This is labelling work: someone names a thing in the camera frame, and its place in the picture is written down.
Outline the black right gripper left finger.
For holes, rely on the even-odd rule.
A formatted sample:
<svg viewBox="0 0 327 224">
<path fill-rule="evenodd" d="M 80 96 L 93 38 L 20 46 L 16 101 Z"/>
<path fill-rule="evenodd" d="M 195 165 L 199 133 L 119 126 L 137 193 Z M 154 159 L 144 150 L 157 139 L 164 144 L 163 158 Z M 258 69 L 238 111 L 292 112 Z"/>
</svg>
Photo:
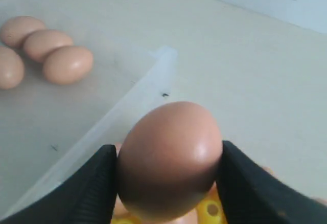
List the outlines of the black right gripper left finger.
<svg viewBox="0 0 327 224">
<path fill-rule="evenodd" d="M 116 200 L 116 148 L 102 146 L 59 187 L 1 223 L 110 223 Z"/>
</svg>

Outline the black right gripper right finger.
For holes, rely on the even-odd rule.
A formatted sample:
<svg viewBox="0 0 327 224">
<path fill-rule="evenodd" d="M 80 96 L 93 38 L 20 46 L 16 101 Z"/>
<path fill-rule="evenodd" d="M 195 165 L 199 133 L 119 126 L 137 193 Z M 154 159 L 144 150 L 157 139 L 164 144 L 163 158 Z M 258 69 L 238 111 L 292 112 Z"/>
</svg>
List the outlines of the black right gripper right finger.
<svg viewBox="0 0 327 224">
<path fill-rule="evenodd" d="M 326 224 L 326 206 L 288 187 L 223 141 L 216 184 L 228 223 Z"/>
</svg>

